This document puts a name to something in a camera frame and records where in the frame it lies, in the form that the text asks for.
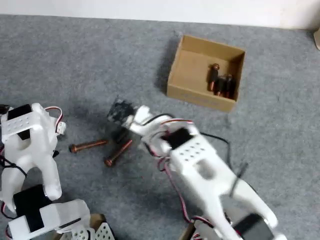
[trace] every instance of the perforated bracket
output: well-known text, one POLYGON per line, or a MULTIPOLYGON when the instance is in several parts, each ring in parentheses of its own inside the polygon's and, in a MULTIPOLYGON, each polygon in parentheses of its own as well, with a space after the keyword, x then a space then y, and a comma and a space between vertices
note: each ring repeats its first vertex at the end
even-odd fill
POLYGON ((95 233, 95 240, 115 240, 108 223, 103 222, 95 233))
POLYGON ((2 122, 2 142, 5 143, 12 135, 41 125, 41 119, 37 112, 29 112, 11 120, 2 122))
POLYGON ((103 222, 96 233, 93 228, 81 227, 64 233, 60 240, 115 240, 115 237, 108 223, 103 222))

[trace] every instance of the black wire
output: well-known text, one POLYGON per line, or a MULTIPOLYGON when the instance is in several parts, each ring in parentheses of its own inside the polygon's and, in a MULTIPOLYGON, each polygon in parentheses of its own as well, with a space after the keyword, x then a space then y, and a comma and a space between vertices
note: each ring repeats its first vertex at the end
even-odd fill
POLYGON ((175 118, 175 116, 172 115, 172 114, 170 114, 170 113, 161 113, 161 114, 159 114, 159 115, 156 115, 156 116, 150 118, 148 121, 146 121, 144 124, 142 124, 142 126, 145 126, 145 125, 151 123, 152 121, 154 121, 154 120, 156 120, 157 118, 160 118, 160 117, 162 117, 162 116, 168 116, 168 117, 170 117, 170 118, 172 118, 172 119, 175 118))
POLYGON ((236 186, 239 182, 239 179, 244 175, 244 173, 246 172, 247 168, 249 166, 249 163, 245 162, 242 167, 240 168, 240 171, 237 173, 236 175, 236 179, 232 185, 232 188, 230 190, 230 197, 232 198, 234 196, 234 192, 235 192, 235 189, 236 189, 236 186))
POLYGON ((4 205, 5 205, 5 202, 2 203, 1 205, 1 213, 3 216, 5 216, 7 219, 16 219, 16 217, 12 217, 12 216, 8 216, 6 213, 5 213, 5 208, 4 208, 4 205))
POLYGON ((212 134, 208 134, 205 132, 200 132, 202 135, 213 138, 213 139, 218 139, 222 142, 225 142, 227 144, 227 152, 226 152, 226 164, 228 165, 228 167, 231 169, 231 171, 233 170, 233 166, 231 163, 231 144, 228 140, 224 139, 223 137, 220 136, 216 136, 216 135, 212 135, 212 134))
MULTIPOLYGON (((223 142, 225 142, 227 144, 228 150, 227 150, 227 154, 226 154, 226 163, 227 163, 228 167, 231 169, 231 171, 235 172, 233 170, 233 166, 232 166, 232 163, 231 163, 231 145, 230 145, 230 142, 228 140, 224 139, 223 137, 220 137, 220 136, 211 135, 211 134, 208 134, 208 133, 205 133, 205 132, 201 132, 201 134, 204 135, 204 136, 207 136, 207 137, 211 137, 211 138, 214 138, 214 139, 221 140, 221 141, 223 141, 223 142)), ((230 197, 233 197, 235 189, 236 189, 236 186, 237 186, 237 184, 239 182, 239 179, 245 174, 248 166, 249 166, 249 164, 247 162, 245 162, 241 166, 239 172, 236 174, 236 178, 234 180, 234 183, 233 183, 231 191, 230 191, 230 195, 229 195, 230 197)))
POLYGON ((144 146, 152 157, 155 157, 154 153, 151 151, 150 146, 144 142, 144 146))
POLYGON ((9 225, 7 225, 7 226, 5 227, 5 234, 6 234, 10 239, 12 239, 12 236, 9 234, 9 225))
POLYGON ((16 168, 18 170, 20 170, 20 172, 25 176, 27 177, 27 174, 26 172, 21 168, 19 167, 18 165, 16 165, 15 163, 9 161, 8 159, 6 159, 4 156, 0 155, 0 166, 2 166, 4 169, 7 169, 7 168, 16 168))

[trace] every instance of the white plastic part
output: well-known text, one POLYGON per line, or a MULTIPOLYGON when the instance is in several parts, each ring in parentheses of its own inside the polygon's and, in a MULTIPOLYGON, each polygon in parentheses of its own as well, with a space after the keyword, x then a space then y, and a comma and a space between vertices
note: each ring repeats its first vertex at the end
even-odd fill
MULTIPOLYGON (((49 116, 39 103, 31 105, 32 112, 8 120, 1 116, 4 156, 24 172, 37 167, 42 172, 44 191, 50 200, 61 197, 62 190, 53 153, 57 146, 56 118, 49 116), (30 130, 30 138, 21 140, 17 133, 30 130)), ((1 176, 1 199, 15 213, 13 195, 20 192, 25 176, 17 168, 5 168, 1 176)))
POLYGON ((108 223, 103 222, 99 229, 95 232, 94 229, 89 228, 77 228, 71 232, 64 233, 60 240, 115 240, 115 237, 108 225, 108 223))
POLYGON ((56 132, 58 134, 65 135, 66 128, 67 128, 67 124, 65 122, 61 121, 61 122, 59 122, 59 124, 56 128, 56 132))
MULTIPOLYGON (((146 114, 144 111, 142 113, 146 118, 151 118, 149 113, 146 114)), ((220 196, 230 194, 237 179, 236 175, 217 155, 217 151, 199 133, 194 124, 185 121, 161 124, 165 120, 159 117, 146 126, 141 126, 141 122, 132 123, 129 130, 141 135, 141 141, 153 148, 152 150, 158 155, 170 157, 171 169, 174 169, 184 180, 195 196, 196 204, 203 210, 204 216, 211 221, 224 240, 241 240, 241 237, 226 220, 220 200, 220 196), (186 128, 193 138, 174 150, 160 138, 161 135, 154 137, 157 132, 167 130, 172 133, 180 128, 186 128)), ((278 220, 272 210, 242 179, 238 180, 233 197, 243 202, 252 212, 262 216, 271 230, 278 225, 278 220)))
POLYGON ((52 230, 57 233, 70 232, 73 229, 89 228, 90 211, 83 200, 76 199, 65 203, 52 203, 40 208, 43 228, 30 232, 25 216, 9 222, 14 240, 28 240, 52 230))
POLYGON ((108 225, 108 223, 103 222, 99 229, 95 233, 95 240, 115 240, 115 237, 108 225))

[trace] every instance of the red wire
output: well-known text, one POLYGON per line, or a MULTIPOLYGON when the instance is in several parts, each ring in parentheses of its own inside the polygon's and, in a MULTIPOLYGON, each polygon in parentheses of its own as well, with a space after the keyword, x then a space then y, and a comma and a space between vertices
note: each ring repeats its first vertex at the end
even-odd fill
POLYGON ((187 123, 190 123, 190 124, 193 123, 193 121, 191 121, 191 120, 185 120, 185 119, 170 119, 170 120, 168 120, 168 121, 162 122, 161 125, 167 124, 167 123, 171 123, 171 122, 187 122, 187 123))
POLYGON ((187 212, 187 206, 184 200, 184 197, 182 196, 181 192, 179 191, 177 185, 175 184, 175 181, 172 177, 171 171, 168 167, 168 163, 166 162, 164 164, 163 170, 165 171, 165 173, 167 174, 169 181, 171 183, 171 185, 173 186, 174 190, 176 191, 176 193, 178 194, 178 197, 180 199, 180 203, 181 203, 181 208, 182 208, 182 213, 183 213, 183 218, 188 222, 188 223, 192 223, 191 220, 199 220, 205 224, 207 224, 209 227, 213 228, 214 226, 211 224, 210 221, 208 221, 207 219, 205 219, 204 217, 201 216, 193 216, 191 219, 188 216, 188 212, 187 212))
POLYGON ((5 227, 4 234, 8 239, 12 239, 12 236, 9 234, 9 225, 5 227))
POLYGON ((50 110, 50 109, 58 109, 60 111, 60 116, 57 118, 56 122, 55 122, 55 132, 58 131, 58 125, 61 122, 62 118, 64 117, 64 114, 62 112, 62 109, 58 106, 48 106, 46 107, 44 110, 50 110))

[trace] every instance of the gray carpet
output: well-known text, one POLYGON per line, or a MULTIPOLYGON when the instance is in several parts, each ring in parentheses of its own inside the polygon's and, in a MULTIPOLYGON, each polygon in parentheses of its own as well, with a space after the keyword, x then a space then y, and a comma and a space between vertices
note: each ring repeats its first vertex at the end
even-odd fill
MULTIPOLYGON (((106 215, 119 240, 177 240, 186 224, 168 179, 143 151, 131 147, 113 169, 103 164, 111 146, 68 152, 71 143, 108 137, 113 126, 106 114, 117 95, 229 139, 234 165, 249 162, 244 179, 274 210, 279 229, 291 240, 318 239, 319 62, 312 34, 303 30, 0 16, 0 103, 39 102, 64 110, 67 135, 56 157, 61 201, 85 200, 92 213, 106 215), (233 112, 165 96, 182 34, 246 49, 233 112)), ((223 157, 225 146, 213 144, 223 157)), ((32 170, 26 185, 40 179, 32 170)), ((0 217, 0 229, 6 224, 0 217)))

